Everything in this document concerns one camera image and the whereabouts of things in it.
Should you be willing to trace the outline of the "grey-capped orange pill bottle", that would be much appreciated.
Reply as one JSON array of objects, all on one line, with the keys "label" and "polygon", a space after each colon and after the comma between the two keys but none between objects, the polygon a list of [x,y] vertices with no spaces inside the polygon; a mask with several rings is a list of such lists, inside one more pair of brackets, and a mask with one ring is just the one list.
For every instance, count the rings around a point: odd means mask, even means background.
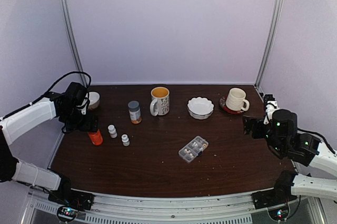
[{"label": "grey-capped orange pill bottle", "polygon": [[133,124],[139,124],[142,121],[141,109],[138,101],[130,101],[128,103],[128,111],[130,114],[130,119]]}]

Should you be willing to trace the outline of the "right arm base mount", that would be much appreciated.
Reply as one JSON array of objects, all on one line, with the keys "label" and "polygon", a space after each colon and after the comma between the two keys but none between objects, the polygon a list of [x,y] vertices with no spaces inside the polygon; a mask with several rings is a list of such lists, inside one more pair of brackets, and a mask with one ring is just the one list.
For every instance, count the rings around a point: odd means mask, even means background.
[{"label": "right arm base mount", "polygon": [[275,189],[252,193],[252,201],[256,210],[286,204],[297,198],[297,196],[287,196],[282,192],[278,193]]}]

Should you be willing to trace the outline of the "small white bottle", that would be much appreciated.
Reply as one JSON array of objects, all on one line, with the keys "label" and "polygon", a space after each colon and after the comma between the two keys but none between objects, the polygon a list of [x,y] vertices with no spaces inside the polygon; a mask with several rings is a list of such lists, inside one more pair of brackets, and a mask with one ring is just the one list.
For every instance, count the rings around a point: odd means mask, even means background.
[{"label": "small white bottle", "polygon": [[112,124],[109,125],[107,127],[107,129],[108,129],[108,132],[109,132],[111,138],[116,138],[117,137],[117,132],[116,132],[116,128],[115,128],[114,125],[112,125]]},{"label": "small white bottle", "polygon": [[129,140],[129,137],[128,137],[127,134],[123,134],[123,135],[121,136],[121,140],[122,140],[123,146],[127,147],[127,146],[130,145],[130,140]]}]

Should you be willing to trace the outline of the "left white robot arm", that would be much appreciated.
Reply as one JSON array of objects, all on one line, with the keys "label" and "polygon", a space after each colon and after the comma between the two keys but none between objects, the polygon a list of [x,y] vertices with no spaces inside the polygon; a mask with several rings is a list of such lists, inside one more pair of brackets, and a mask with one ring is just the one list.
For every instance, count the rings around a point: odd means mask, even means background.
[{"label": "left white robot arm", "polygon": [[98,119],[89,112],[88,88],[72,82],[65,92],[51,90],[37,100],[1,118],[1,182],[16,181],[38,186],[55,193],[64,205],[71,205],[76,194],[70,179],[47,168],[41,168],[15,157],[11,145],[40,125],[59,120],[65,134],[82,131],[96,134]]}]

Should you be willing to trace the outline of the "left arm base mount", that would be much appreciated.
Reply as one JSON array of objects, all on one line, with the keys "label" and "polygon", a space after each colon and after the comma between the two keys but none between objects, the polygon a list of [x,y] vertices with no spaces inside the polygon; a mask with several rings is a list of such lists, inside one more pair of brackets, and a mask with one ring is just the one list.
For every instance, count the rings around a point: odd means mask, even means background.
[{"label": "left arm base mount", "polygon": [[92,193],[70,190],[66,193],[48,191],[48,200],[64,206],[69,206],[79,211],[91,210],[94,201]]}]

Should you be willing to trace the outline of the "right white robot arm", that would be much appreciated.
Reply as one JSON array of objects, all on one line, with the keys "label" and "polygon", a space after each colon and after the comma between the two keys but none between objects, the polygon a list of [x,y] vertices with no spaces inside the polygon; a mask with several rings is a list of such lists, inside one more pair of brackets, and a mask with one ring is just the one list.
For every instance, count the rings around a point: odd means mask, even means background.
[{"label": "right white robot arm", "polygon": [[[244,116],[243,126],[244,134],[253,139],[265,139],[268,149],[278,159],[288,158],[336,177],[336,150],[321,134],[298,128],[297,114],[279,109],[265,119]],[[270,199],[279,204],[290,196],[336,200],[336,178],[314,178],[282,171],[270,192]]]}]

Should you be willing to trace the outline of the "clear plastic pill organizer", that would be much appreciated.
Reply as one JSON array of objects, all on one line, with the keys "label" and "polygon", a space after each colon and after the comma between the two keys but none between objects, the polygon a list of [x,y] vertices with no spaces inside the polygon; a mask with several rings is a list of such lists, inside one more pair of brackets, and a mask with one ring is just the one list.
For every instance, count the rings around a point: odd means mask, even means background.
[{"label": "clear plastic pill organizer", "polygon": [[196,136],[187,145],[178,151],[178,155],[186,162],[191,163],[195,158],[199,157],[209,143],[201,136]]}]

